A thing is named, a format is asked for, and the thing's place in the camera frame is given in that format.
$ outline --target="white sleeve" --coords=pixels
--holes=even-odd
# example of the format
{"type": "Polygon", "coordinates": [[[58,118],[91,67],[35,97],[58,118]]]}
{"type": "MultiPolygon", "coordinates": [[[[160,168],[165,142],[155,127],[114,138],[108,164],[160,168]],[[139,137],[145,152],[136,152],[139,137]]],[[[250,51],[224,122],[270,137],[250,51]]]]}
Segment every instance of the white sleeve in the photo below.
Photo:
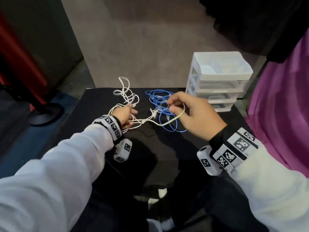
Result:
{"type": "Polygon", "coordinates": [[[14,176],[0,179],[0,231],[70,231],[111,148],[108,130],[89,125],[41,160],[31,160],[14,176]]]}
{"type": "Polygon", "coordinates": [[[309,180],[277,162],[264,146],[230,175],[270,231],[309,231],[309,180]]]}

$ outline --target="blue floor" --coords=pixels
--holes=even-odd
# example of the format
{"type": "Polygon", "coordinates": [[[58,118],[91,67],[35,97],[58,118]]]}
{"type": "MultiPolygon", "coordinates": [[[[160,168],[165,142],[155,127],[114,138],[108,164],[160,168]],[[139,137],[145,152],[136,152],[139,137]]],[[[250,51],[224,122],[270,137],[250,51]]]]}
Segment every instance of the blue floor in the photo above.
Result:
{"type": "Polygon", "coordinates": [[[29,160],[42,157],[46,145],[57,134],[77,101],[76,98],[58,91],[50,102],[59,103],[64,107],[65,111],[62,117],[47,126],[29,126],[25,129],[5,153],[0,164],[0,178],[12,176],[29,160]]]}

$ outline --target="tangled white cable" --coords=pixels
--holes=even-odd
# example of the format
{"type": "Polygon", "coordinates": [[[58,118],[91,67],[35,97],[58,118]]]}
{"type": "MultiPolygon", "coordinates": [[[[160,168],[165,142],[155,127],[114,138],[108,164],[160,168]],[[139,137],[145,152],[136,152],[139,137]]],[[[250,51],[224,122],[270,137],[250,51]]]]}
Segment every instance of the tangled white cable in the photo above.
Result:
{"type": "MultiPolygon", "coordinates": [[[[122,84],[122,90],[116,89],[116,90],[114,90],[113,94],[114,94],[114,95],[117,95],[117,96],[118,96],[118,95],[121,95],[121,96],[124,98],[124,100],[125,100],[124,103],[126,103],[126,104],[132,103],[132,107],[135,107],[135,106],[139,103],[139,97],[138,97],[138,95],[135,94],[135,93],[133,93],[132,90],[130,90],[130,82],[129,82],[129,80],[128,80],[127,78],[122,77],[122,76],[120,76],[120,77],[118,77],[118,78],[119,78],[119,81],[120,81],[121,84],[122,84]],[[128,82],[128,84],[129,84],[128,87],[125,87],[125,85],[123,84],[122,79],[125,79],[125,80],[128,82]]],[[[114,111],[114,109],[115,109],[116,107],[124,107],[124,106],[125,106],[124,104],[118,103],[116,106],[114,106],[112,109],[110,109],[110,111],[109,111],[108,114],[110,115],[110,114],[114,111]]],[[[134,126],[134,127],[132,127],[132,128],[125,129],[125,130],[123,130],[122,132],[125,133],[125,132],[128,131],[129,129],[136,129],[136,128],[140,127],[142,124],[144,124],[144,123],[147,122],[147,121],[153,122],[153,123],[155,123],[155,124],[158,125],[158,126],[165,126],[165,125],[168,125],[169,123],[172,123],[174,120],[178,119],[178,118],[184,113],[184,110],[185,110],[185,105],[183,104],[183,111],[180,113],[180,115],[174,117],[173,119],[169,120],[168,122],[166,122],[166,123],[164,123],[164,124],[159,124],[159,123],[157,123],[157,122],[155,122],[155,121],[152,120],[152,118],[154,117],[154,114],[155,114],[155,113],[161,113],[161,112],[162,112],[162,110],[160,110],[160,109],[158,109],[158,110],[152,110],[152,109],[150,108],[150,111],[151,111],[152,115],[151,115],[150,117],[146,118],[146,119],[137,119],[133,114],[131,114],[132,120],[130,120],[130,122],[132,122],[133,124],[138,124],[138,125],[137,125],[137,126],[134,126]]]]}

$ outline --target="person's left hand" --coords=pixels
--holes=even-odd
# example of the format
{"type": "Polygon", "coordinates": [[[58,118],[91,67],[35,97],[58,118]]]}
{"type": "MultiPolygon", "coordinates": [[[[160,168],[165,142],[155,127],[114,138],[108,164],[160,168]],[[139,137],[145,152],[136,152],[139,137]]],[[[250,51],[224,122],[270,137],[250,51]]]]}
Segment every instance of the person's left hand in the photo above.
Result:
{"type": "Polygon", "coordinates": [[[121,129],[132,127],[133,123],[129,121],[131,114],[137,114],[137,110],[132,109],[131,103],[128,103],[125,107],[116,107],[112,112],[112,116],[116,116],[120,121],[121,129]]]}

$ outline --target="white tracking device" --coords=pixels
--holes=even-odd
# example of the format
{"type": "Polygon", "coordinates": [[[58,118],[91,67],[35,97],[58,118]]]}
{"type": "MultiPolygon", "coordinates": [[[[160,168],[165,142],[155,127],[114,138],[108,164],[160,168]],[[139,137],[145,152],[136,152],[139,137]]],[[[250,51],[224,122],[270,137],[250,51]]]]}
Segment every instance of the white tracking device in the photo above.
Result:
{"type": "Polygon", "coordinates": [[[116,152],[114,154],[114,160],[117,162],[124,162],[129,158],[132,148],[132,142],[125,138],[119,144],[116,145],[116,152]]]}
{"type": "Polygon", "coordinates": [[[222,167],[210,157],[211,146],[202,147],[197,152],[197,157],[199,158],[200,162],[202,163],[206,172],[211,176],[217,176],[222,173],[222,167]]]}

